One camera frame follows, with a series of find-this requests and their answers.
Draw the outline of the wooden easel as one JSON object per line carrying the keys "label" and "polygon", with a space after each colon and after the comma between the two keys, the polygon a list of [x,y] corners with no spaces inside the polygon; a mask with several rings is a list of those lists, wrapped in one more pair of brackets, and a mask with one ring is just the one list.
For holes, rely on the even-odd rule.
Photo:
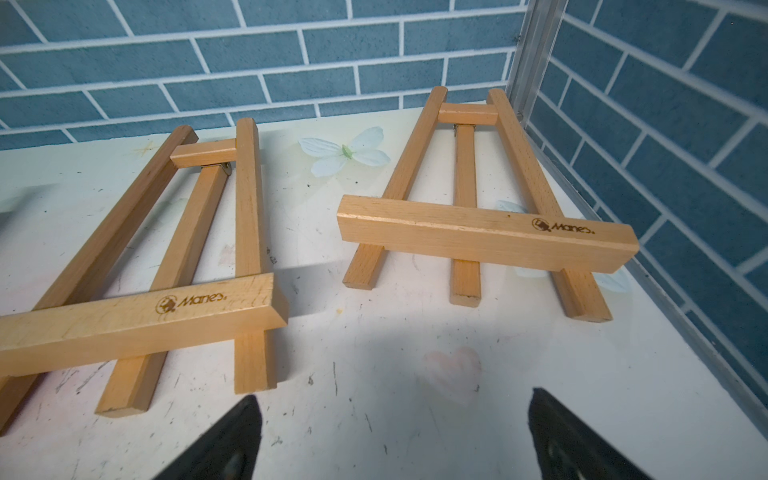
{"label": "wooden easel", "polygon": [[[373,289],[389,251],[442,257],[451,261],[451,303],[476,307],[481,265],[508,265],[550,272],[567,317],[611,320],[595,276],[616,272],[638,253],[633,228],[565,216],[502,90],[490,90],[483,105],[451,104],[447,94],[443,86],[431,90],[381,197],[342,198],[341,236],[357,246],[344,285]],[[414,202],[409,194],[440,124],[455,129],[453,202]],[[527,212],[478,207],[479,126],[496,129]]]}
{"label": "wooden easel", "polygon": [[[99,292],[174,175],[200,174],[150,289],[100,299]],[[235,184],[235,275],[193,277],[223,190]],[[271,270],[259,132],[237,122],[227,141],[201,142],[188,125],[161,145],[33,310],[1,320],[1,426],[8,429],[49,372],[112,362],[97,406],[105,417],[147,411],[166,357],[182,348],[233,341],[234,389],[270,390],[278,378],[270,333],[288,323],[289,303]]]}

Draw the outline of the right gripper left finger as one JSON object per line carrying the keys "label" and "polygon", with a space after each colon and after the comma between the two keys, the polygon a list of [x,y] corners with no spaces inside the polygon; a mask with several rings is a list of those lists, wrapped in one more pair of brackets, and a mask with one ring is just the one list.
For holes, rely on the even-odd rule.
{"label": "right gripper left finger", "polygon": [[251,479],[262,422],[256,396],[246,395],[155,479]]}

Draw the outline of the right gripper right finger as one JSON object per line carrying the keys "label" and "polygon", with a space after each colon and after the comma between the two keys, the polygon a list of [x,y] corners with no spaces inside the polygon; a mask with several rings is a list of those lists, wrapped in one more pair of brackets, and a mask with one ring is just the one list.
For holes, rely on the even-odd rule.
{"label": "right gripper right finger", "polygon": [[544,479],[650,479],[543,388],[533,389],[528,424]]}

